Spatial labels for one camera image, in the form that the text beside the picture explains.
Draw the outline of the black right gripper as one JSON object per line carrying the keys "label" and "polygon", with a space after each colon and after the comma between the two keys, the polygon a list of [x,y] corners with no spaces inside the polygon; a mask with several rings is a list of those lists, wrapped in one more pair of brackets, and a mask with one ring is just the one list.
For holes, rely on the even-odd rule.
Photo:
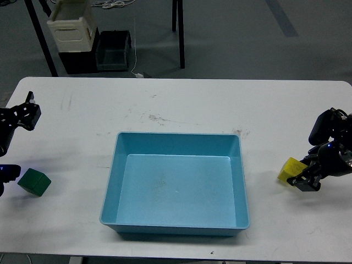
{"label": "black right gripper", "polygon": [[301,163],[309,165],[286,182],[301,191],[319,191],[321,175],[340,177],[351,173],[351,150],[336,141],[313,147]]}

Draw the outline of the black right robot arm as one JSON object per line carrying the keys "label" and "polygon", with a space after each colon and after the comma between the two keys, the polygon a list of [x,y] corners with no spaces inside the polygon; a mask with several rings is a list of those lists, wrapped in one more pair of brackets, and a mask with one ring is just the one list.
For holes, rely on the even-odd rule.
{"label": "black right robot arm", "polygon": [[331,108],[320,114],[312,128],[308,150],[300,163],[306,167],[285,180],[301,191],[319,191],[320,180],[351,173],[351,115]]}

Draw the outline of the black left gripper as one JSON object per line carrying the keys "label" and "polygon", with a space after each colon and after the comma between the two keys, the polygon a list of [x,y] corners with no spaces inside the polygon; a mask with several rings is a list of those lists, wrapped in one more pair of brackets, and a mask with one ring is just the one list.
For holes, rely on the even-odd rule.
{"label": "black left gripper", "polygon": [[28,92],[25,102],[12,108],[1,108],[1,157],[7,154],[9,145],[17,127],[33,131],[41,109],[35,103],[34,93]]}

